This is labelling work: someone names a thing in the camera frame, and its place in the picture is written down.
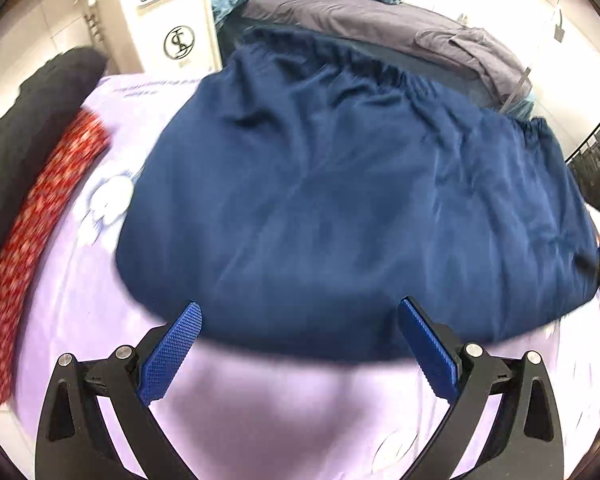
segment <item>gray blanket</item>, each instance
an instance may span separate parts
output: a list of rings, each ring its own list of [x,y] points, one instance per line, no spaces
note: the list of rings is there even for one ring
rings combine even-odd
[[[463,27],[431,10],[371,0],[250,0],[242,15],[301,25],[316,32],[379,44],[447,66],[477,73],[496,102],[504,103],[525,68],[506,46],[482,28]],[[513,102],[525,98],[525,81]]]

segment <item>red knitted fabric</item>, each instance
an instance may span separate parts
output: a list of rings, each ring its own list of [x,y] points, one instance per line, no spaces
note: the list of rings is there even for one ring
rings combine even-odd
[[[109,145],[102,122],[81,110],[29,190],[0,252],[0,404],[11,395],[13,353],[29,284],[75,186]]]

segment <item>purple bedsheet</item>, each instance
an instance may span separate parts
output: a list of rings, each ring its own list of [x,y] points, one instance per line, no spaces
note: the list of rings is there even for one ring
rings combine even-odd
[[[162,324],[128,295],[113,253],[144,159],[196,86],[195,80],[112,76],[85,102],[104,120],[112,147],[77,191],[49,242],[23,318],[14,408],[33,438],[60,354],[103,358],[118,345],[138,343],[147,330]],[[576,316],[600,318],[596,302],[599,297]],[[575,324],[571,333],[587,336],[582,320]],[[592,334],[600,322],[593,325]],[[600,349],[587,348],[585,361],[558,352],[562,338],[557,323],[490,351],[519,357],[533,348],[543,355],[560,416],[568,420],[567,426],[563,422],[565,455],[582,456],[600,425],[600,399],[595,395],[600,389],[600,365],[595,366]],[[574,394],[576,384],[580,396]],[[123,463],[141,474],[108,399],[101,406]],[[202,480],[350,480],[367,478],[372,467],[377,470],[382,464],[386,468],[369,478],[397,479],[424,448],[446,408],[413,362],[319,365],[249,354],[206,340],[195,343],[164,399],[151,405],[164,433]],[[475,463],[496,409],[497,399],[492,398],[456,474]],[[583,431],[588,420],[590,428]],[[377,458],[376,453],[392,435],[395,449],[387,446],[393,458],[382,462],[387,446]]]

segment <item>circular logo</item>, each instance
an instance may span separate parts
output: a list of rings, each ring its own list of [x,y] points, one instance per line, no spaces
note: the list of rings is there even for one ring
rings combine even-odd
[[[187,25],[172,28],[164,38],[164,53],[171,59],[182,59],[189,55],[196,42],[196,35]]]

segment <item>white machine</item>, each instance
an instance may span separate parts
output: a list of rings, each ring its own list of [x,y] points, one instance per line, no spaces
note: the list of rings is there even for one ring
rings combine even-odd
[[[210,0],[80,0],[112,72],[197,75],[222,62]]]

